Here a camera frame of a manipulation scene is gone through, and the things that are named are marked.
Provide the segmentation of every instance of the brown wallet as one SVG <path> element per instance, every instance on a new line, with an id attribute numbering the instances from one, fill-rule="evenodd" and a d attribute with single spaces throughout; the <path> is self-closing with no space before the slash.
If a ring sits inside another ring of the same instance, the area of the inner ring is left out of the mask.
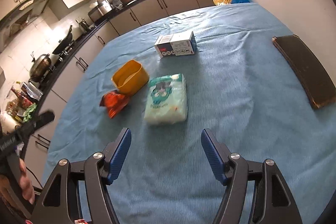
<path id="1" fill-rule="evenodd" d="M 272 42 L 292 67 L 314 109 L 336 101 L 336 88 L 328 73 L 297 35 L 273 37 Z"/>

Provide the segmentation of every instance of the yellow container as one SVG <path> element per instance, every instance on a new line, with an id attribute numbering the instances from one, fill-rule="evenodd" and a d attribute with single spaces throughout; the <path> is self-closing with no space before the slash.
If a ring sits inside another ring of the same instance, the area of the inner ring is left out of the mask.
<path id="1" fill-rule="evenodd" d="M 130 60 L 112 76 L 111 81 L 121 94 L 132 96 L 149 80 L 149 76 L 139 62 Z"/>

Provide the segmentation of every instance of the range hood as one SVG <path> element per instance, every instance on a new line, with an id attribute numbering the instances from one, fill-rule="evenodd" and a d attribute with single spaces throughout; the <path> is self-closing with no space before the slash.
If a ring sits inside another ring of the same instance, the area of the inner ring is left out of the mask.
<path id="1" fill-rule="evenodd" d="M 0 21 L 0 52 L 14 35 L 40 16 L 50 0 L 26 0 Z"/>

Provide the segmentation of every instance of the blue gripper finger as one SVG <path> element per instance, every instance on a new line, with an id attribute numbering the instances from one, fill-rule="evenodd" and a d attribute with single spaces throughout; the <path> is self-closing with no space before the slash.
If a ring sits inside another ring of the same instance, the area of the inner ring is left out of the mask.
<path id="1" fill-rule="evenodd" d="M 120 174 L 121 168 L 124 164 L 126 155 L 128 153 L 129 147 L 131 146 L 132 134 L 129 129 L 127 129 L 124 137 L 122 138 L 113 158 L 110 161 L 110 172 L 107 180 L 110 184 L 116 180 Z"/>
<path id="2" fill-rule="evenodd" d="M 213 145 L 213 142 L 205 130 L 203 130 L 201 133 L 201 143 L 216 180 L 219 180 L 221 184 L 224 184 L 226 182 L 224 162 L 219 156 L 215 146 Z"/>

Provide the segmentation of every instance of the white tile wall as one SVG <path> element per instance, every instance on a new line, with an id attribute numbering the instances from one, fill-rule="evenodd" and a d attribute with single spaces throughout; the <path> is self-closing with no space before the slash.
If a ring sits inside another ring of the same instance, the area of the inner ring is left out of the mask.
<path id="1" fill-rule="evenodd" d="M 0 87 L 1 111 L 15 96 L 9 92 L 12 85 L 16 81 L 29 80 L 29 70 L 33 64 L 31 52 L 34 51 L 36 58 L 41 54 L 51 53 L 57 47 L 59 40 L 67 35 L 70 25 L 73 25 L 73 38 L 79 37 L 81 32 L 76 19 L 84 18 L 88 24 L 92 24 L 87 16 L 89 10 L 89 4 L 85 4 L 58 21 L 50 8 L 46 7 L 44 13 L 17 34 L 0 53 L 0 67 L 6 77 L 5 83 Z"/>

